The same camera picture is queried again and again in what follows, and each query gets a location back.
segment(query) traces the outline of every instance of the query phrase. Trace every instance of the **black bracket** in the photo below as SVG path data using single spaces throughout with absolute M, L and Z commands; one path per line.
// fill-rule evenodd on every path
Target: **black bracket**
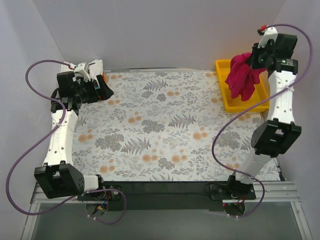
M 246 200 L 256 199 L 254 186 L 237 181 L 234 175 L 230 175 L 227 182 L 210 184 L 209 193 L 212 200 L 236 200 L 244 195 Z
M 301 134 L 301 127 L 279 122 L 277 118 L 267 120 L 252 134 L 251 146 L 255 154 L 269 155 L 271 158 L 284 154 Z
M 73 110 L 77 115 L 82 104 L 91 104 L 111 98 L 114 92 L 107 86 L 102 75 L 97 75 L 96 80 L 85 82 L 83 79 L 74 81 L 73 71 L 60 72 L 57 74 L 59 88 L 52 93 L 52 98 L 59 98 L 68 111 Z M 51 112 L 61 110 L 59 103 L 51 101 Z
M 266 68 L 274 71 L 298 73 L 298 61 L 291 59 L 297 44 L 297 36 L 279 33 L 276 40 L 269 39 L 265 47 L 258 48 L 259 43 L 252 47 L 250 57 L 245 61 L 251 69 Z
M 84 176 L 69 163 L 36 167 L 34 177 L 48 199 L 81 195 L 84 192 Z

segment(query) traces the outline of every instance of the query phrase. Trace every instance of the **table surface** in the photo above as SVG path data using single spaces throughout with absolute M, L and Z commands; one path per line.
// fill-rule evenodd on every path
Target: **table surface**
M 82 105 L 73 138 L 74 166 L 105 181 L 226 181 L 232 173 L 213 159 L 214 136 L 234 113 L 225 112 L 213 72 L 105 73 L 114 95 Z M 217 157 L 238 168 L 263 122 L 248 113 L 217 141 Z M 272 159 L 257 176 L 278 181 Z

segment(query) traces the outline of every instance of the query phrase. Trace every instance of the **metal frame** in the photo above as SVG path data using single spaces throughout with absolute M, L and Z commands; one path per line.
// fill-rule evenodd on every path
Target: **metal frame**
M 265 196 L 263 202 L 290 202 L 292 210 L 300 230 L 300 234 L 303 240 L 312 240 L 312 236 L 303 213 L 299 194 L 295 184 L 291 181 L 264 181 L 265 187 Z M 254 191 L 256 194 L 255 200 L 246 200 L 246 202 L 258 202 L 262 196 L 262 187 L 258 182 L 253 183 Z M 56 204 L 60 203 L 66 199 L 66 197 L 48 199 L 40 186 L 36 184 L 33 196 L 32 203 L 30 205 L 30 212 L 38 212 L 41 204 Z M 79 201 L 77 198 L 73 198 L 70 201 L 66 202 L 67 204 L 97 204 L 102 203 L 102 201 Z M 224 200 L 224 203 L 233 202 L 233 200 Z M 33 231 L 36 225 L 37 216 L 28 216 L 21 240 L 31 240 Z
M 296 223 L 298 224 L 301 236 L 303 240 L 311 240 L 312 236 L 301 207 L 301 202 L 291 202 L 292 210 L 295 216 Z
M 40 209 L 40 203 L 32 202 L 30 204 L 29 212 L 38 213 Z M 34 229 L 37 222 L 37 215 L 35 216 L 27 216 L 25 225 L 22 231 L 21 240 L 31 240 L 32 234 L 34 233 Z
M 299 195 L 296 189 L 296 186 L 291 181 L 264 181 L 263 182 L 265 188 L 265 196 L 263 201 L 264 202 L 298 202 Z M 255 200 L 246 200 L 246 202 L 258 202 L 262 196 L 262 187 L 258 182 L 253 183 L 256 199 Z M 65 200 L 67 197 L 59 197 L 59 198 L 52 198 L 48 199 L 41 189 L 41 187 L 37 184 L 35 186 L 32 200 L 34 203 L 39 204 L 56 204 L 60 203 L 61 201 Z M 77 198 L 73 198 L 66 203 L 69 204 L 97 204 L 103 203 L 104 201 L 78 201 Z M 224 200 L 224 203 L 234 202 L 234 200 Z

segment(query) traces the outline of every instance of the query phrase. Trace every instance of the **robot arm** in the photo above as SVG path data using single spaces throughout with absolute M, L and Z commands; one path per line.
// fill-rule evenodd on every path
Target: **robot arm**
M 253 69 L 267 68 L 270 95 L 274 95 L 293 83 L 298 73 L 298 61 L 291 59 L 297 37 L 278 34 L 274 27 L 262 32 L 261 41 L 255 43 L 247 63 Z M 251 139 L 252 150 L 239 170 L 256 176 L 270 158 L 284 154 L 301 134 L 293 116 L 293 89 L 270 100 L 267 121 L 258 127 Z M 235 173 L 235 180 L 250 185 L 253 180 Z
M 103 79 L 102 60 L 71 66 L 73 70 L 61 66 L 57 75 L 59 88 L 54 92 L 54 95 L 59 93 L 57 99 L 67 110 L 64 121 L 51 135 L 43 165 L 34 170 L 34 177 L 49 199 L 102 189 L 103 183 L 100 175 L 83 175 L 74 167 L 72 143 L 81 105 L 107 100 L 114 92 Z M 61 106 L 51 102 L 52 128 L 59 123 L 62 114 Z

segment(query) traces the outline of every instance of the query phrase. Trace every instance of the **red cloth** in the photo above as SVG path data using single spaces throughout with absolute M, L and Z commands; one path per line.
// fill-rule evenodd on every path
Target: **red cloth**
M 264 72 L 265 68 L 251 69 L 246 60 L 251 53 L 237 55 L 231 60 L 230 73 L 225 80 L 231 91 L 231 98 L 235 99 L 241 95 L 241 101 L 248 101 L 255 91 L 255 84 L 260 83 L 259 74 Z

